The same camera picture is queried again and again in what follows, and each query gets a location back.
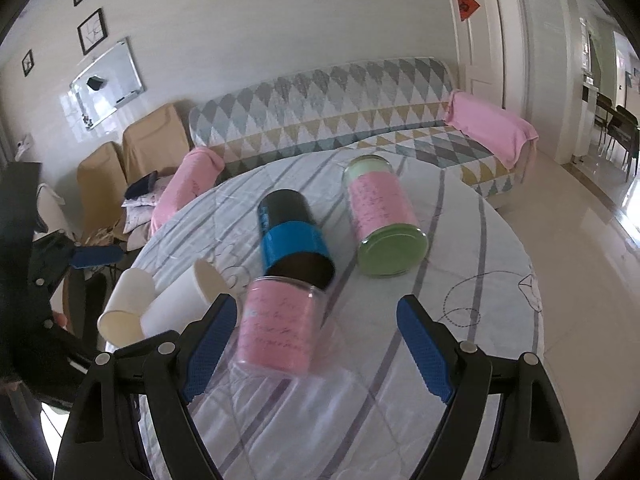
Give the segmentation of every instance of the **round table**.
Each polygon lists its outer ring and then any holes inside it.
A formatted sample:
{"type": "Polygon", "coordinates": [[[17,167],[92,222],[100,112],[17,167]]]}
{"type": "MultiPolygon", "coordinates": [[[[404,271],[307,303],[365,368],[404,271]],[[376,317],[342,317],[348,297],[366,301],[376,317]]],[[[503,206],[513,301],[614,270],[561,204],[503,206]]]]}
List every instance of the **round table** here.
{"type": "MultiPolygon", "coordinates": [[[[245,373],[233,362],[236,331],[207,391],[190,405],[225,479],[409,478],[444,405],[427,391],[396,327],[396,304],[405,294],[489,355],[542,354],[542,304],[522,244],[484,199],[436,166],[379,153],[399,175],[431,243],[420,266],[402,276],[359,272],[341,176],[351,159],[373,151],[308,153],[228,180],[164,225],[135,263],[163,290],[196,258],[206,258],[242,299],[247,283],[262,275],[255,209],[265,194],[302,192],[324,233],[336,277],[311,374],[292,380],[245,373]]],[[[497,412],[493,397],[466,478],[477,479],[484,462],[497,412]]],[[[150,464],[156,478],[169,479],[142,406],[150,464]]]]}

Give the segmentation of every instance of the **silver bolt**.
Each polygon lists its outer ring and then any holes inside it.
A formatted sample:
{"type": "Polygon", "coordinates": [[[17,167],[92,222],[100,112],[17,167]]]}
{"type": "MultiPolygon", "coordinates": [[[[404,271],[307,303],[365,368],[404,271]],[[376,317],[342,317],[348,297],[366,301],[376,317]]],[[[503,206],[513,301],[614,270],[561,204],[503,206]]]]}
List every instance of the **silver bolt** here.
{"type": "Polygon", "coordinates": [[[111,359],[111,354],[107,354],[106,352],[104,354],[100,354],[98,355],[97,358],[95,358],[95,363],[98,366],[102,366],[105,365],[109,362],[109,359],[111,359]]]}
{"type": "Polygon", "coordinates": [[[476,350],[478,350],[478,345],[476,343],[472,343],[471,341],[461,341],[460,349],[465,354],[474,354],[476,353],[476,350]]]}
{"type": "Polygon", "coordinates": [[[160,352],[162,355],[172,354],[174,353],[174,350],[175,350],[175,345],[171,342],[162,343],[158,347],[158,352],[160,352]]]}
{"type": "Polygon", "coordinates": [[[535,366],[540,362],[540,359],[538,359],[537,355],[527,352],[524,354],[524,362],[528,365],[535,366]]]}

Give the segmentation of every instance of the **black chair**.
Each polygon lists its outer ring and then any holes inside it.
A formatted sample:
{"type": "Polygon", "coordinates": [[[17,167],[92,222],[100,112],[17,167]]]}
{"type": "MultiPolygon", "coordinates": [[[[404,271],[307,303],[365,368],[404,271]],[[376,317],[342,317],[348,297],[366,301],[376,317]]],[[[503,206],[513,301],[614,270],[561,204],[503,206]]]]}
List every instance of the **black chair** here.
{"type": "Polygon", "coordinates": [[[606,95],[598,92],[598,96],[596,97],[596,115],[593,120],[593,124],[600,127],[600,139],[598,140],[598,147],[600,147],[600,144],[602,143],[602,136],[605,132],[605,128],[607,127],[607,123],[609,123],[609,110],[611,108],[613,108],[611,99],[609,99],[606,95]],[[598,108],[604,110],[604,117],[598,115],[598,108]]]}
{"type": "Polygon", "coordinates": [[[638,174],[638,157],[640,152],[640,131],[638,130],[638,118],[633,115],[625,107],[618,105],[616,107],[618,112],[617,116],[613,116],[607,127],[607,134],[611,137],[613,142],[617,142],[624,148],[625,160],[628,157],[628,164],[626,167],[626,179],[629,180],[629,173],[631,172],[631,161],[634,158],[636,160],[636,172],[638,174]]]}

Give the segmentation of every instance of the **whiteboard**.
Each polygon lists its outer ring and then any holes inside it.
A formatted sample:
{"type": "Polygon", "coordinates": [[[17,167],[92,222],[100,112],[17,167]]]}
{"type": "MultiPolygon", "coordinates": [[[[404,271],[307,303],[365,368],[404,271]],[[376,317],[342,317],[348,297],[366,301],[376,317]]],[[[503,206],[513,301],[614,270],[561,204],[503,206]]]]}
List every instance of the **whiteboard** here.
{"type": "Polygon", "coordinates": [[[94,129],[118,108],[145,91],[126,39],[116,43],[82,71],[70,88],[87,130],[94,129]],[[87,85],[87,81],[94,76],[105,81],[97,91],[87,85]]]}

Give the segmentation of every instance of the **white paper cup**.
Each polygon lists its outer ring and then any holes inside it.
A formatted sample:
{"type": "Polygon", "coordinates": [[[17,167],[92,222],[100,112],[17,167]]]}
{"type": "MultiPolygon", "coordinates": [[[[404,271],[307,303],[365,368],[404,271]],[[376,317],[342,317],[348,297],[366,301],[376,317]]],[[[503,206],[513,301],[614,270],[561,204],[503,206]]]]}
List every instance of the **white paper cup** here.
{"type": "Polygon", "coordinates": [[[202,319],[219,294],[231,294],[225,279],[206,260],[196,260],[142,315],[144,337],[167,330],[182,333],[190,322],[202,319]]]}
{"type": "Polygon", "coordinates": [[[148,272],[125,270],[98,318],[100,335],[118,348],[142,341],[140,317],[155,298],[154,279],[148,272]]]}

